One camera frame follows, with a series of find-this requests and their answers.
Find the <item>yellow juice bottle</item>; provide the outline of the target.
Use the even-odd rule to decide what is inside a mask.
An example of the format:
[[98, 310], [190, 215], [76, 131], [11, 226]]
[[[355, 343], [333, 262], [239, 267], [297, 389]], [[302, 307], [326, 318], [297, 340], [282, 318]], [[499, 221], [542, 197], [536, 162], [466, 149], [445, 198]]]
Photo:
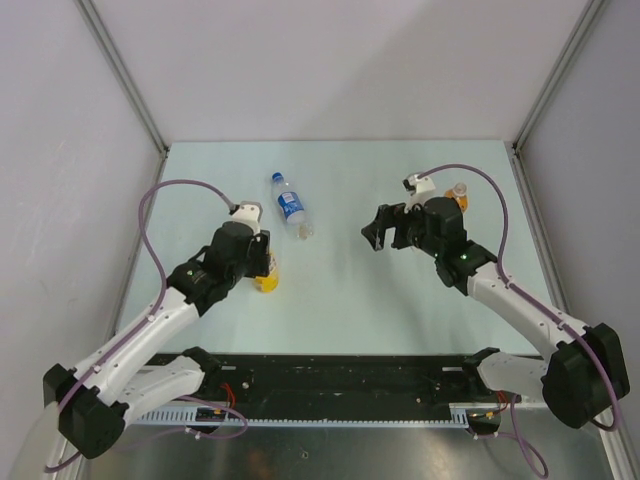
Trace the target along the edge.
[[271, 293], [279, 284], [279, 271], [275, 255], [272, 251], [269, 252], [269, 255], [270, 263], [268, 275], [258, 276], [253, 279], [254, 287], [261, 293]]

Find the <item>orange tea bottle blue label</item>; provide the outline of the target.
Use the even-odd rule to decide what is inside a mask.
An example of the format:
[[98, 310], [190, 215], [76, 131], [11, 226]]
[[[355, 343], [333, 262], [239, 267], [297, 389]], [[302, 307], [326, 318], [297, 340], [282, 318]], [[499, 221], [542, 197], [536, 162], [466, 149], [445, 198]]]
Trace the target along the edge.
[[452, 188], [445, 192], [447, 198], [454, 199], [460, 207], [462, 213], [469, 208], [468, 187], [464, 182], [456, 183]]

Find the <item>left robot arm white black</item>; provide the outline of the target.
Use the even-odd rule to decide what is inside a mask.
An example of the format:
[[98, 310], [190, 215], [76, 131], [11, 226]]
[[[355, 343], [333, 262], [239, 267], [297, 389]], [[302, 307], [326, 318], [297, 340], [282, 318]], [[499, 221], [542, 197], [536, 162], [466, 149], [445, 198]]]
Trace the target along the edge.
[[193, 347], [149, 376], [138, 371], [159, 349], [244, 278], [265, 276], [270, 233], [239, 221], [219, 227], [210, 244], [175, 267], [158, 299], [75, 367], [43, 377], [45, 404], [57, 403], [58, 431], [87, 459], [106, 453], [134, 420], [182, 396], [207, 400], [221, 387], [212, 357]]

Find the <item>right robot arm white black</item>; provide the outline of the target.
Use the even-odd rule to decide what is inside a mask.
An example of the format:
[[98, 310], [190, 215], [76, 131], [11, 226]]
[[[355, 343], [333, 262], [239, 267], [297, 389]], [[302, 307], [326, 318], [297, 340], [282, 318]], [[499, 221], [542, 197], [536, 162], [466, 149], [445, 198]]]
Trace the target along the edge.
[[454, 199], [383, 204], [361, 233], [380, 251], [387, 230], [394, 232], [392, 248], [412, 247], [433, 257], [445, 286], [495, 312], [538, 352], [537, 359], [497, 348], [473, 355], [461, 376], [469, 399], [484, 401], [501, 390], [539, 400], [574, 429], [594, 422], [605, 410], [619, 412], [630, 385], [616, 332], [604, 323], [590, 327], [542, 303], [500, 272], [497, 257], [468, 239]]

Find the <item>clear water bottle blue label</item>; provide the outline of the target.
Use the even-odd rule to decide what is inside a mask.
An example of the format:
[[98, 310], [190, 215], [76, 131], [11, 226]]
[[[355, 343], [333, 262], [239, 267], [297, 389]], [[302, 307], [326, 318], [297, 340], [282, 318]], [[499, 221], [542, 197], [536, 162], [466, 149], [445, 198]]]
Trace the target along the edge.
[[285, 224], [300, 240], [307, 240], [313, 235], [309, 214], [297, 193], [281, 172], [271, 176], [272, 196]]

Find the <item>right aluminium frame post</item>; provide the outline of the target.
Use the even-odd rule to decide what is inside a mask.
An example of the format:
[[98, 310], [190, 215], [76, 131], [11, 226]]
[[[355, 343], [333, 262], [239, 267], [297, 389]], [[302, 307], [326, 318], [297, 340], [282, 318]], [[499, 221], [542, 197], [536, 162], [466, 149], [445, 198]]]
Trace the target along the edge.
[[517, 155], [526, 146], [609, 4], [607, 0], [589, 0], [586, 3], [512, 142]]

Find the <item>aluminium frame post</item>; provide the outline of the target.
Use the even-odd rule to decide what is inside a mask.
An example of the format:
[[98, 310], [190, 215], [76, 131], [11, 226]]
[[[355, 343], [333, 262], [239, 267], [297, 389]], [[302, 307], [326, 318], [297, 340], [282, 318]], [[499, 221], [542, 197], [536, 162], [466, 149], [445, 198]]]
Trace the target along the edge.
[[116, 82], [119, 84], [125, 99], [129, 103], [143, 130], [159, 154], [164, 156], [169, 150], [169, 146], [163, 139], [147, 103], [131, 75], [95, 2], [91, 0], [74, 0], [73, 3], [85, 22], [89, 33], [94, 38], [106, 64], [110, 68]]
[[586, 3], [512, 142], [517, 155], [526, 146], [609, 4], [607, 0], [589, 0]]

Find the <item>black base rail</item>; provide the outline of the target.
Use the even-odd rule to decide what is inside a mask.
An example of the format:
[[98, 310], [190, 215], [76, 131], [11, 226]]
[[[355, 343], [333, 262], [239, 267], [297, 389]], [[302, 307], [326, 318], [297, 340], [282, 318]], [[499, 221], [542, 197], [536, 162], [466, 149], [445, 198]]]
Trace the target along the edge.
[[435, 419], [446, 407], [497, 409], [495, 393], [466, 372], [461, 355], [241, 355], [185, 350], [204, 370], [197, 397], [232, 401], [250, 418]]

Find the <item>left aluminium frame post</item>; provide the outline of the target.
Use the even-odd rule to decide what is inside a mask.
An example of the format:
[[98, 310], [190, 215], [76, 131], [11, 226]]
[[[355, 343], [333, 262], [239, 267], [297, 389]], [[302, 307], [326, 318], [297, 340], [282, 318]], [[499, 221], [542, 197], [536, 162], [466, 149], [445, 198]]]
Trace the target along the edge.
[[169, 146], [163, 139], [147, 103], [131, 75], [95, 2], [91, 0], [74, 0], [73, 3], [85, 22], [89, 33], [94, 38], [106, 64], [110, 68], [116, 82], [119, 84], [125, 99], [129, 103], [143, 130], [159, 154], [164, 156], [169, 150]]

